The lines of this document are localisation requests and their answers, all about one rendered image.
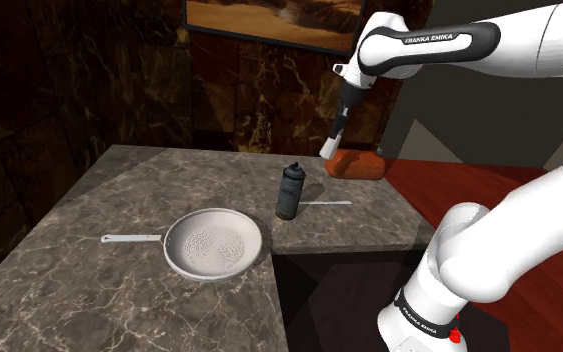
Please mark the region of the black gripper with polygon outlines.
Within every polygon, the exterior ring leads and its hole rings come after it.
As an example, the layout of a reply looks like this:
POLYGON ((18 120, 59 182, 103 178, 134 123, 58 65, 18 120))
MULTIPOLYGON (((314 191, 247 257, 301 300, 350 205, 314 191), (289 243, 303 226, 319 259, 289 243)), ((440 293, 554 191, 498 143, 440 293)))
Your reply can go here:
POLYGON ((341 142, 344 128, 347 124, 350 110, 353 106, 362 102, 364 90, 358 88, 348 82, 344 82, 339 91, 339 105, 337 109, 337 116, 334 120, 329 137, 319 151, 319 156, 331 160, 341 142))

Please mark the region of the brown bread loaf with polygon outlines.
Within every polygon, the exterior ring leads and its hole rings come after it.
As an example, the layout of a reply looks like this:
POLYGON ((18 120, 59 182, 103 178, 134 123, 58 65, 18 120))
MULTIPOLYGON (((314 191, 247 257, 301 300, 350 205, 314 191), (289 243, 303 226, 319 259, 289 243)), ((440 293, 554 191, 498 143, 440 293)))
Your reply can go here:
POLYGON ((385 174, 385 160, 374 151, 338 149, 326 160, 328 174, 337 179, 380 180, 385 174))

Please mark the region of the black bottle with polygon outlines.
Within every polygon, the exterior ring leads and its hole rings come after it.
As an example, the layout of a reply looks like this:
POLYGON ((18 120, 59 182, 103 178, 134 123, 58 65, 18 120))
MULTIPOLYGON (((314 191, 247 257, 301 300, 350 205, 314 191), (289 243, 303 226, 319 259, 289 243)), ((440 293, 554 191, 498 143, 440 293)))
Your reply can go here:
POLYGON ((283 169, 276 205, 276 215, 282 220, 292 220, 297 215, 306 173, 298 162, 283 169))

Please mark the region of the white perforated strainer pan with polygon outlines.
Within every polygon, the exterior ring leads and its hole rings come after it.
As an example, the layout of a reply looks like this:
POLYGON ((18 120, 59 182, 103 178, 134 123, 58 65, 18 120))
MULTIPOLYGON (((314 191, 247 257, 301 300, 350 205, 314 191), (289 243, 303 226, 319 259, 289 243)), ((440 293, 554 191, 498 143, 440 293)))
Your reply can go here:
POLYGON ((105 234, 103 243, 159 242, 172 270, 198 282, 221 282, 244 273, 259 256, 263 237, 242 212, 206 208, 178 219, 163 235, 105 234))

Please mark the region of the framed desert wall picture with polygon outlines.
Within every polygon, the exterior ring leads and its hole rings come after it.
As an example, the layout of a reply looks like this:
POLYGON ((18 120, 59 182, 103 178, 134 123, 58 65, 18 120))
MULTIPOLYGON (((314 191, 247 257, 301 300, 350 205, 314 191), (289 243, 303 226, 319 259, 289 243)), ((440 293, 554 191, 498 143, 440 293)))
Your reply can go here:
POLYGON ((326 53, 351 51, 366 0, 182 0, 188 29, 326 53))

